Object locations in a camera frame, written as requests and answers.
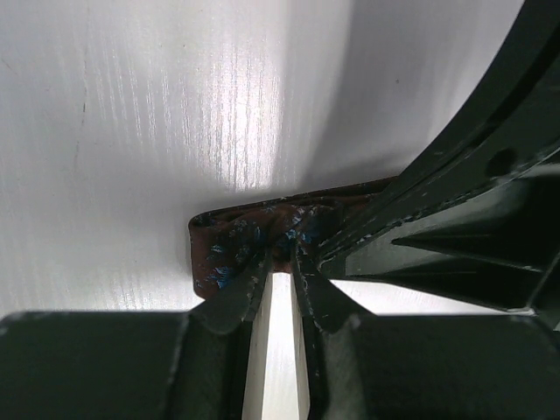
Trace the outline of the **brown blue-flowered tie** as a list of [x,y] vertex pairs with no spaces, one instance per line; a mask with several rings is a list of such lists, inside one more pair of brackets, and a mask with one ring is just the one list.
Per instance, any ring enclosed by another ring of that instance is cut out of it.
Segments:
[[382,178],[200,213],[188,222],[193,291],[205,300],[231,284],[261,251],[290,272],[295,242],[314,254],[391,182]]

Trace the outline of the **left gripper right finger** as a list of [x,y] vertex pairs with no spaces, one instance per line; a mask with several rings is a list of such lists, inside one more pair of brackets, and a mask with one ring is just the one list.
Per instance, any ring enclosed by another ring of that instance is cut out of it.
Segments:
[[559,338],[512,315],[379,316],[291,252],[305,419],[556,419]]

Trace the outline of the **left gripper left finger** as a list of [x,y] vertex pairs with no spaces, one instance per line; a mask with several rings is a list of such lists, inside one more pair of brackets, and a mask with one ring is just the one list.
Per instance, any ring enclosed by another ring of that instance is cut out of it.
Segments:
[[190,311],[21,311],[1,321],[4,419],[258,419],[272,258]]

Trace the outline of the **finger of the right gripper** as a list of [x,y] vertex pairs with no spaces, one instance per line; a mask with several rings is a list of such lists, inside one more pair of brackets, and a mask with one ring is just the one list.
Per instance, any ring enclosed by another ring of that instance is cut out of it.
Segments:
[[318,257],[559,327],[559,4],[527,1],[471,96]]

